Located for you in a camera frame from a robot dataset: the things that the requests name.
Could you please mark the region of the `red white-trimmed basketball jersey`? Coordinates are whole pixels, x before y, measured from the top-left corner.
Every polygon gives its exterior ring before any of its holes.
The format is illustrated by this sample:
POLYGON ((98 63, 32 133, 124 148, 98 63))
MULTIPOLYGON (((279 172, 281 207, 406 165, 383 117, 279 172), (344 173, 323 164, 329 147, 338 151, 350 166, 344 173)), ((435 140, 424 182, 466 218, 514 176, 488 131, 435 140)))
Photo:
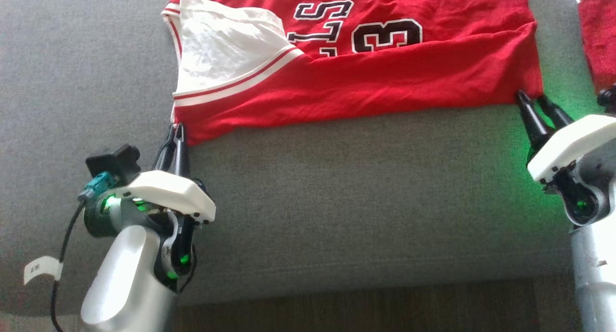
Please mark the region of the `red white-trimmed basketball jersey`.
POLYGON ((161 16, 192 145, 543 89, 528 0, 169 0, 161 16))

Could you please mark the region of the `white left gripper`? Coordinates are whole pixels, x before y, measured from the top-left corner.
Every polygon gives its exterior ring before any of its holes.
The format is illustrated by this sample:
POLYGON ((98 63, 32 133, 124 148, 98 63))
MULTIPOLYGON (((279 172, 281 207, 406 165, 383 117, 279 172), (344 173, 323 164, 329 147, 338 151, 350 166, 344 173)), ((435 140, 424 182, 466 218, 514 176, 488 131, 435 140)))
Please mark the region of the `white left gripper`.
POLYGON ((153 170, 140 173, 132 182, 111 189, 119 198, 139 198, 152 204, 190 215, 204 224, 216 218, 213 200, 191 179, 187 133, 183 124, 171 125, 163 141, 153 170))

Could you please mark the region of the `red shorts with white band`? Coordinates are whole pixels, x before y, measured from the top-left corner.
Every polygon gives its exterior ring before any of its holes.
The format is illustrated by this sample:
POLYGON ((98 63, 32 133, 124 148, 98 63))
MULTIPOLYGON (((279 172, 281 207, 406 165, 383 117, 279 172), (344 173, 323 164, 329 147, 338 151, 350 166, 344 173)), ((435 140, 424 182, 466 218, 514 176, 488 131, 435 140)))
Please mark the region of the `red shorts with white band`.
POLYGON ((595 93, 616 83, 616 0, 576 0, 595 93))

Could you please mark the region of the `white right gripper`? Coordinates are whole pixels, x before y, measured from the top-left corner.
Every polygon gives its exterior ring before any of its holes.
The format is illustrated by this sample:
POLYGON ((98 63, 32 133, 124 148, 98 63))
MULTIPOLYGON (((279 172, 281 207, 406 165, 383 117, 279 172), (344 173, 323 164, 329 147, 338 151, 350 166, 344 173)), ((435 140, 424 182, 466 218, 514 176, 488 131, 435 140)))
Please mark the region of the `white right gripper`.
POLYGON ((535 110, 535 104, 523 90, 516 93, 522 122, 533 150, 539 150, 526 166, 533 181, 549 183, 563 167, 596 148, 616 139, 616 118, 607 115, 587 115, 574 121, 561 106, 547 95, 537 97, 543 113, 554 129, 535 110))

